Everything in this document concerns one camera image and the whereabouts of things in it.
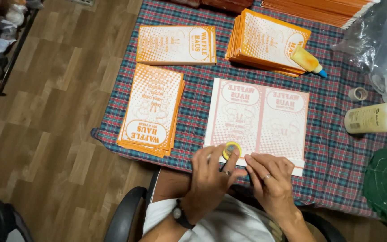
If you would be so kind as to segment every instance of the blue bottle cap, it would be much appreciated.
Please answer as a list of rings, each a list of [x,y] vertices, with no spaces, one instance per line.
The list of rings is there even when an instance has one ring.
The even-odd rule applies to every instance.
[[[323,78],[328,77],[328,74],[326,74],[326,72],[324,70],[319,71],[318,75],[320,75],[320,77],[323,77]]]

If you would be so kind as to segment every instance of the white shirt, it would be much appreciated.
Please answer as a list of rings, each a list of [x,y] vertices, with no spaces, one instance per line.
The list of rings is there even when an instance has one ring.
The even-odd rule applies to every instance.
[[[164,220],[176,205],[177,199],[150,204],[144,221],[144,234]],[[179,241],[278,242],[282,241],[282,236],[281,230],[266,213],[226,194],[222,203],[201,219],[192,230],[188,230]]]

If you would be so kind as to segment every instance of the hand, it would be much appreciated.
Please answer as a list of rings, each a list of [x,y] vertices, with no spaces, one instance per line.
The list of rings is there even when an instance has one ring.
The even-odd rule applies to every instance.
[[[232,152],[223,172],[219,172],[219,157],[224,149],[225,145],[209,146],[193,155],[191,189],[180,203],[190,224],[196,224],[213,211],[237,177],[248,174],[245,170],[235,169],[240,156],[237,149]]]
[[[302,219],[294,204],[291,175],[294,164],[285,157],[246,155],[246,167],[255,188],[255,197],[281,227],[290,227]]]

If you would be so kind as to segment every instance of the yellow glue bottle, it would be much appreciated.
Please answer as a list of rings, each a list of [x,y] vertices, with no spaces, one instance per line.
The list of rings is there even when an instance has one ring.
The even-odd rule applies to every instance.
[[[351,134],[387,132],[387,102],[347,111],[344,126]]]
[[[323,70],[323,67],[319,64],[319,60],[308,51],[304,50],[301,45],[295,47],[291,54],[291,59],[308,72],[318,74],[323,78],[327,78],[328,76]]]

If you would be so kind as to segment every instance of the black chair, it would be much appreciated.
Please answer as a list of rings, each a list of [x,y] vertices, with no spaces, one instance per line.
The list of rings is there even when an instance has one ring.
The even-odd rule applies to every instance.
[[[22,217],[11,204],[0,200],[0,242],[34,242]]]
[[[159,176],[157,170],[152,177],[149,189],[144,187],[134,187],[122,199],[121,203],[116,209],[116,212],[111,219],[104,242],[124,242],[128,241],[129,232],[131,230],[132,222],[134,220],[135,212],[141,198],[146,201],[147,206],[151,203],[153,191],[155,189]],[[328,242],[346,242],[344,236],[328,221],[319,215],[303,212],[304,220],[315,226],[326,238]]]

